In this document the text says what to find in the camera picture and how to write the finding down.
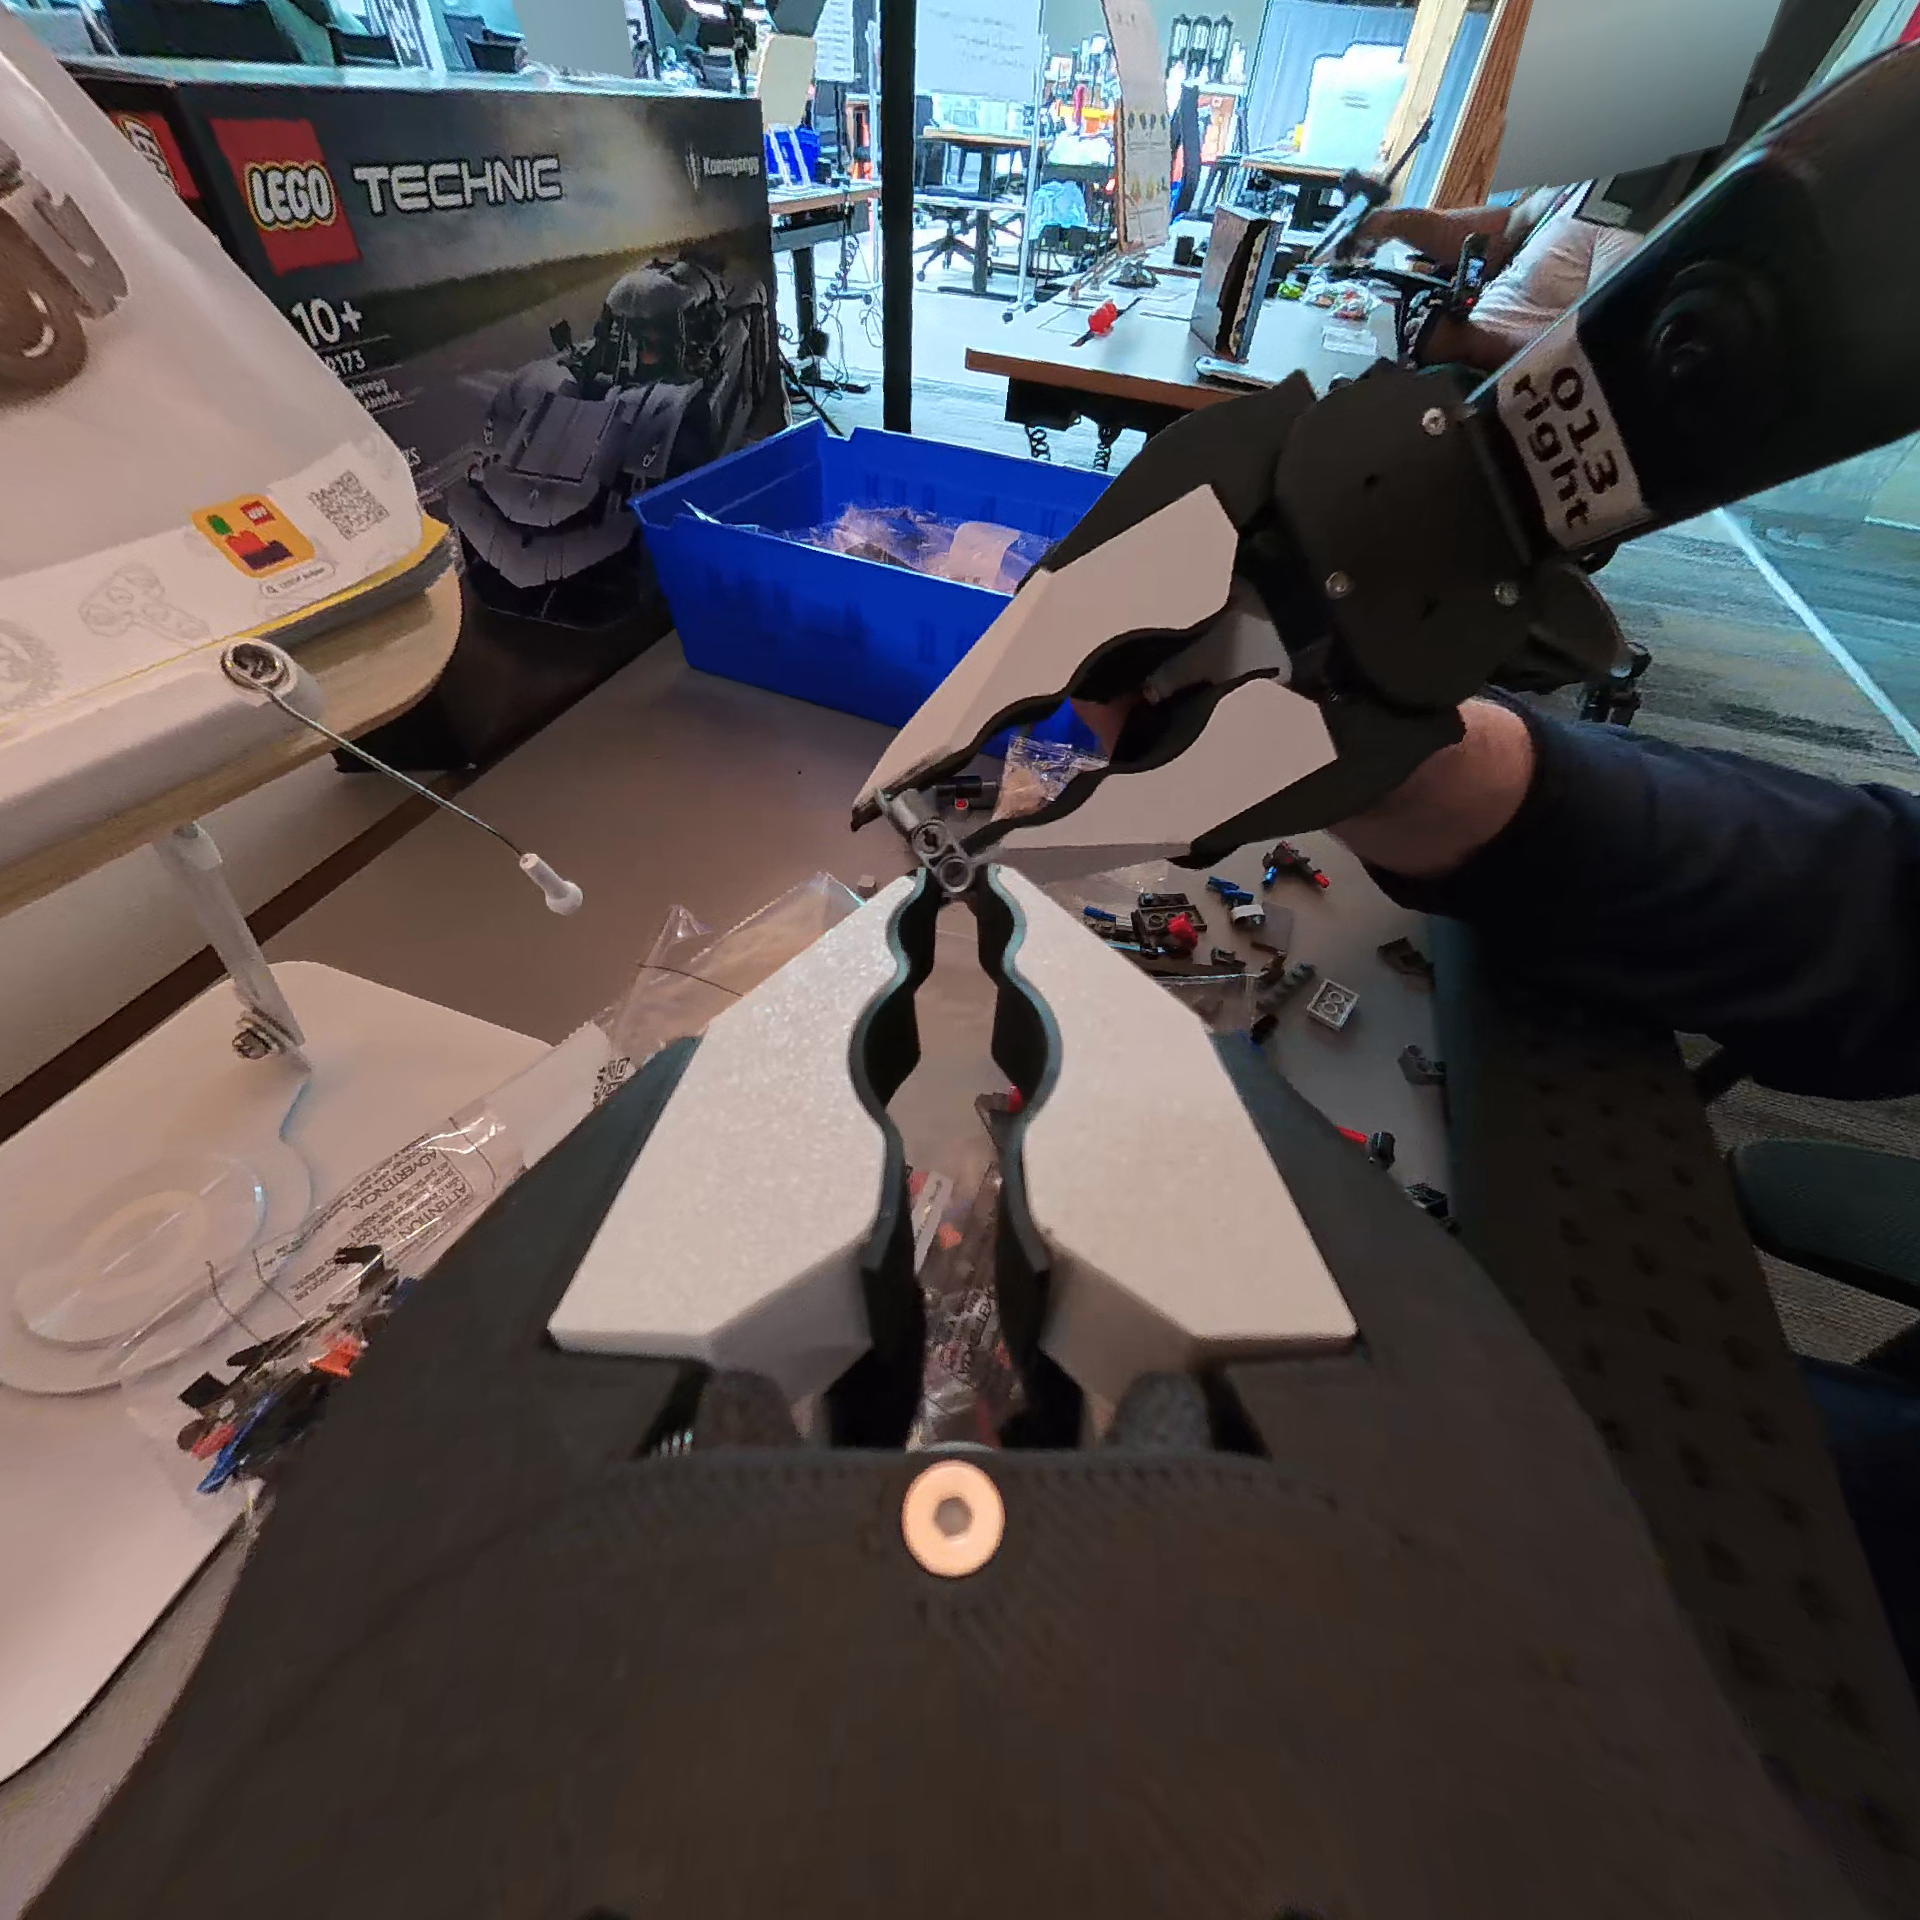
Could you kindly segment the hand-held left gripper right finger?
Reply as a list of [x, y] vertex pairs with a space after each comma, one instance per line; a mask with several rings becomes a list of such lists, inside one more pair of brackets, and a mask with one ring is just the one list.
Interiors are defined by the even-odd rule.
[[1077, 1444], [1091, 1404], [1184, 1379], [1207, 1421], [1242, 1365], [1347, 1359], [1357, 1320], [1211, 1029], [1033, 880], [981, 868], [977, 959], [1004, 1122], [1007, 1444]]

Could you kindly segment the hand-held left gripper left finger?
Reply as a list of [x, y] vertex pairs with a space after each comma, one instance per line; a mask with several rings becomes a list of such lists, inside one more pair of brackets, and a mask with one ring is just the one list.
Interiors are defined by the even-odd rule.
[[900, 875], [655, 1058], [670, 1087], [545, 1322], [569, 1353], [697, 1363], [900, 1444], [926, 1316], [890, 1101], [920, 1058], [939, 887]]

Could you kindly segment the pile of lego pieces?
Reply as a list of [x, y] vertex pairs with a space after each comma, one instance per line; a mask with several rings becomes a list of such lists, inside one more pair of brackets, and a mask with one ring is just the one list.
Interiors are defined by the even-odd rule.
[[1352, 852], [1300, 832], [1197, 870], [1141, 859], [1049, 892], [1216, 1035], [1253, 1043], [1420, 1212], [1456, 1227], [1431, 935]]

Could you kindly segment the person's right forearm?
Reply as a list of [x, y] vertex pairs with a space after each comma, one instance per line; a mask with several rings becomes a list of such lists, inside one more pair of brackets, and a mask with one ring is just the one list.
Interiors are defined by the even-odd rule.
[[1728, 1048], [1763, 1087], [1918, 1091], [1918, 800], [1524, 710], [1537, 769], [1447, 875], [1362, 862], [1513, 972]]

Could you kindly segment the black lego set box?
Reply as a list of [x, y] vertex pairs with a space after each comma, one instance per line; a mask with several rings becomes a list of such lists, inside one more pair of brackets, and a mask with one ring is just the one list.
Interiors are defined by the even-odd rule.
[[488, 762], [670, 628], [642, 495], [788, 424], [754, 100], [604, 76], [65, 69], [456, 537], [460, 638], [375, 756]]

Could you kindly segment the person's right hand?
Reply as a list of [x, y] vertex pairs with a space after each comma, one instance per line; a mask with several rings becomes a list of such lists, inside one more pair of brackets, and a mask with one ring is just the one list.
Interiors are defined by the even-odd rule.
[[1517, 818], [1537, 751], [1521, 708], [1473, 698], [1460, 737], [1425, 757], [1378, 803], [1330, 828], [1360, 862], [1406, 880], [1444, 878]]

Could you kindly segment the small clear zip bag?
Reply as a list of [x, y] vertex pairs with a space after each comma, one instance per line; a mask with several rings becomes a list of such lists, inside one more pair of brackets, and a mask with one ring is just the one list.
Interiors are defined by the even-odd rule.
[[1020, 731], [1005, 743], [989, 820], [997, 824], [1038, 813], [1053, 803], [1072, 779], [1106, 766], [1106, 756], [1097, 751]]

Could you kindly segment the clear bag in bin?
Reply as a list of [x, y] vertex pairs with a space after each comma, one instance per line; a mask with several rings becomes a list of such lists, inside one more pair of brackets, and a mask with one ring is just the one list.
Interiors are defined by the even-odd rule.
[[989, 520], [953, 520], [912, 506], [851, 504], [807, 525], [745, 522], [728, 530], [1007, 595], [1049, 553], [1049, 541], [1040, 533]]

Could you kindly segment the blue plastic bin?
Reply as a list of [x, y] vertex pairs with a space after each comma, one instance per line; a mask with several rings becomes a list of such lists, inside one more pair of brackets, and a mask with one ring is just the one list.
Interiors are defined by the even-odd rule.
[[633, 494], [685, 661], [705, 673], [900, 726], [1011, 594], [728, 525], [799, 528], [840, 509], [912, 507], [1062, 539], [1110, 486], [1099, 472], [855, 428], [796, 425]]

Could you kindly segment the clear bag with warning print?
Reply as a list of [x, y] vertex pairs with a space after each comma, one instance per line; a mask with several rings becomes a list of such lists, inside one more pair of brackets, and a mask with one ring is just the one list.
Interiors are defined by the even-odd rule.
[[258, 1256], [258, 1308], [313, 1316], [372, 1257], [397, 1277], [421, 1274], [524, 1171], [524, 1146], [522, 1128], [472, 1105], [396, 1148]]

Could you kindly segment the black metal pole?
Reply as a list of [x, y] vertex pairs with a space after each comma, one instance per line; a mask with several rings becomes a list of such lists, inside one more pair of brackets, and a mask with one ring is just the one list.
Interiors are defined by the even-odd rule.
[[912, 431], [913, 405], [913, 163], [918, 3], [876, 3], [877, 240], [881, 428]]

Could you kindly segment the cardboard sign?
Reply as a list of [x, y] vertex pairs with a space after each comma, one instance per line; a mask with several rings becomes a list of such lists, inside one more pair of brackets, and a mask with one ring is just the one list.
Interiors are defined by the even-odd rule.
[[1116, 246], [1148, 253], [1167, 238], [1171, 131], [1165, 58], [1151, 2], [1104, 2], [1116, 67]]

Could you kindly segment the black perforated board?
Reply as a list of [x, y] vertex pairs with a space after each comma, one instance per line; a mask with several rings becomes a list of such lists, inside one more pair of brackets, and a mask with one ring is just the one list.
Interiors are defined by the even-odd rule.
[[1916, 1702], [1668, 1028], [1427, 922], [1451, 1213], [1631, 1492], [1774, 1792], [1876, 1915], [1918, 1911]]

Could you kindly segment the whiteboard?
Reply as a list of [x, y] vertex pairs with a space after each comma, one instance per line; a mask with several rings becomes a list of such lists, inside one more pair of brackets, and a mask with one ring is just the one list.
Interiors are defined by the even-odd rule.
[[1033, 104], [1041, 2], [918, 2], [913, 39], [916, 91]]

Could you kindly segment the person's dark blue shirt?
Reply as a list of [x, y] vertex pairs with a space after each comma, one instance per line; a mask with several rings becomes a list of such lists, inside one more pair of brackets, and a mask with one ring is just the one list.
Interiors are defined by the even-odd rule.
[[1876, 1365], [1802, 1355], [1842, 1499], [1883, 1615], [1918, 1681], [1918, 1387]]

